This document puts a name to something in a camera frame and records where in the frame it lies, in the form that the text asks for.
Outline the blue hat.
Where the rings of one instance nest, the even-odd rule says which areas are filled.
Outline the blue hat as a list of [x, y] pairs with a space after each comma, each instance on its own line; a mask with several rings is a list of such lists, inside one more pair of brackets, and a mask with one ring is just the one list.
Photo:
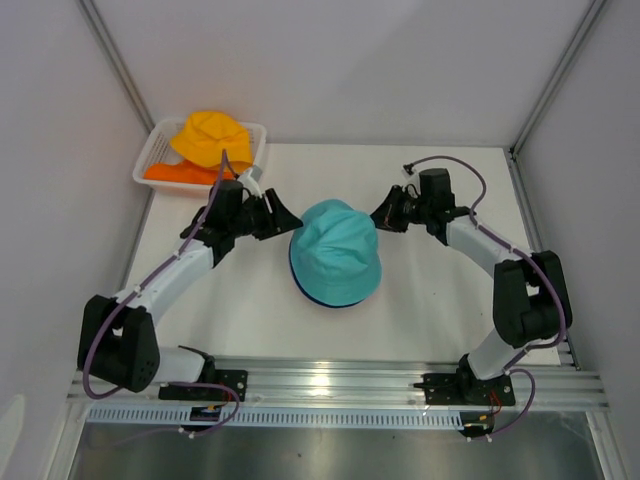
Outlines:
[[292, 272], [292, 277], [301, 293], [312, 302], [332, 309], [347, 308], [369, 298], [379, 287], [382, 279], [380, 270], [372, 274], [348, 280], [326, 280], [301, 276]]

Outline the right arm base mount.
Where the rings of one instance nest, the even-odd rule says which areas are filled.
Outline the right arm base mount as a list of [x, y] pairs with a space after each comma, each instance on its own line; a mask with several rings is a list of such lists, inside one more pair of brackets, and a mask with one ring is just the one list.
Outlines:
[[502, 375], [478, 380], [463, 373], [426, 373], [412, 385], [421, 390], [428, 405], [438, 406], [514, 406], [511, 380]]

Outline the yellow hat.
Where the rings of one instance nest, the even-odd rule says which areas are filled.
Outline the yellow hat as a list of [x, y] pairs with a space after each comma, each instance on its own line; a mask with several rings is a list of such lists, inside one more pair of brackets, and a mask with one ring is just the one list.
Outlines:
[[182, 129], [170, 140], [170, 146], [185, 160], [205, 169], [218, 169], [223, 154], [236, 171], [253, 165], [249, 131], [221, 112], [190, 114]]

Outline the teal hat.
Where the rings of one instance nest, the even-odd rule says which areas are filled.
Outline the teal hat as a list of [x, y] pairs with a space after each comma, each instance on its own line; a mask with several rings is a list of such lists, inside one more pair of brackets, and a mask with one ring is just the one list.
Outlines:
[[305, 211], [302, 221], [289, 244], [291, 273], [326, 280], [382, 274], [378, 234], [368, 214], [329, 199]]

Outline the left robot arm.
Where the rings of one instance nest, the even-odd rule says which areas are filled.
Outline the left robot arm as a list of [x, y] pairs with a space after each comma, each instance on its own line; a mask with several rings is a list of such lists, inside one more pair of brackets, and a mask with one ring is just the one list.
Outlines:
[[213, 357], [190, 347], [160, 347], [157, 323], [192, 284], [221, 263], [237, 239], [263, 241], [302, 224], [272, 189], [251, 189], [239, 180], [214, 185], [167, 259], [139, 283], [86, 303], [77, 357], [85, 393], [100, 399], [90, 385], [97, 378], [114, 392], [138, 393], [161, 383], [194, 400], [209, 398], [216, 388]]

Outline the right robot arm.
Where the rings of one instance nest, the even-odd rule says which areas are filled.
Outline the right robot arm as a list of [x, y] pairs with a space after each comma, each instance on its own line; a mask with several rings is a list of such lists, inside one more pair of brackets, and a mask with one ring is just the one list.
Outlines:
[[371, 219], [378, 229], [394, 233], [421, 225], [492, 279], [493, 329], [460, 361], [467, 372], [455, 381], [464, 402], [481, 402], [492, 391], [491, 380], [529, 352], [565, 339], [572, 314], [559, 256], [523, 250], [482, 223], [473, 207], [457, 205], [447, 169], [426, 169], [407, 185], [392, 186]]

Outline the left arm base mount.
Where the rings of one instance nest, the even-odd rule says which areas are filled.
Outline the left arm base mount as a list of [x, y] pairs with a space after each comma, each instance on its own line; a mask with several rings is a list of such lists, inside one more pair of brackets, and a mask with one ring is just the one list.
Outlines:
[[243, 402], [248, 377], [247, 370], [216, 370], [212, 375], [202, 375], [196, 383], [170, 383], [161, 387], [158, 398], [165, 401]]

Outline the orange hat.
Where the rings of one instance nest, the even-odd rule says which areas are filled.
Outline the orange hat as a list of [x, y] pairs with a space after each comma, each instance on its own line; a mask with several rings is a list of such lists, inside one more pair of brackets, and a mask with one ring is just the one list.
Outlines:
[[183, 160], [175, 165], [154, 164], [145, 171], [143, 176], [144, 179], [151, 181], [208, 186], [212, 186], [218, 177], [223, 180], [236, 178], [228, 168], [222, 168], [220, 162], [214, 165], [202, 166], [189, 160]]

